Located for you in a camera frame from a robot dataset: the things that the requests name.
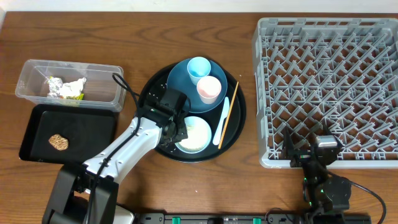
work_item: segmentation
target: yellow label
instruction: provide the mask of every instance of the yellow label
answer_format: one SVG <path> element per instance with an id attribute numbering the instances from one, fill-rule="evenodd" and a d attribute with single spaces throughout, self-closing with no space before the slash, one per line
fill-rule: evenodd
<path id="1" fill-rule="evenodd" d="M 80 94 L 78 96 L 67 96 L 67 100 L 82 100 L 84 95 L 85 94 L 82 93 L 82 94 Z"/>

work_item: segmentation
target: gray dish rack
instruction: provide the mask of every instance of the gray dish rack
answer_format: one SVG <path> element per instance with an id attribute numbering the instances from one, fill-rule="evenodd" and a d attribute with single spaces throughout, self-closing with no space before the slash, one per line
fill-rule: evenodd
<path id="1" fill-rule="evenodd" d="M 398 20 L 263 18 L 252 40 L 259 160 L 289 168 L 282 130 L 344 145 L 329 168 L 398 167 Z"/>

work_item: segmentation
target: green clip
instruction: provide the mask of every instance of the green clip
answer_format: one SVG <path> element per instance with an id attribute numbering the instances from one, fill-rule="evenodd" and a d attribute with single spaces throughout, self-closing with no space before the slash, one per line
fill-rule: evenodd
<path id="1" fill-rule="evenodd" d="M 253 218 L 253 224 L 261 224 L 261 218 Z"/>
<path id="2" fill-rule="evenodd" d="M 181 223 L 181 218 L 180 217 L 173 217 L 172 224 L 180 224 Z"/>

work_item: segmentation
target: wood grain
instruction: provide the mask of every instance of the wood grain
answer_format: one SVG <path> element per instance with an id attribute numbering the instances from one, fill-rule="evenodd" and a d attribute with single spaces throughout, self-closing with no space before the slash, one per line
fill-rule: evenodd
<path id="1" fill-rule="evenodd" d="M 127 175 L 118 202 L 135 212 L 266 213 L 301 210 L 302 171 L 265 169 L 258 161 L 256 88 L 251 37 L 262 17 L 395 17 L 397 14 L 206 14 L 133 12 L 8 12 L 0 34 L 0 223 L 41 223 L 60 165 L 24 162 L 19 146 L 34 105 L 17 98 L 28 59 L 119 65 L 134 91 L 159 69 L 188 57 L 213 58 L 240 82 L 246 105 L 241 137 L 222 156 L 186 164 L 151 151 Z M 120 135 L 135 107 L 126 97 Z M 396 170 L 336 170 L 376 191 L 387 204 L 385 223 L 397 223 Z M 379 202 L 353 189 L 351 213 L 376 223 Z"/>

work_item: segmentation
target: pink cup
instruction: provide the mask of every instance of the pink cup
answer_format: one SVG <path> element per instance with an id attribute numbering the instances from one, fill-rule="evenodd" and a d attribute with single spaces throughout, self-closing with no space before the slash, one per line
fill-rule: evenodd
<path id="1" fill-rule="evenodd" d="M 197 91 L 202 102 L 212 104 L 221 92 L 221 83 L 215 77 L 206 76 L 199 80 Z"/>

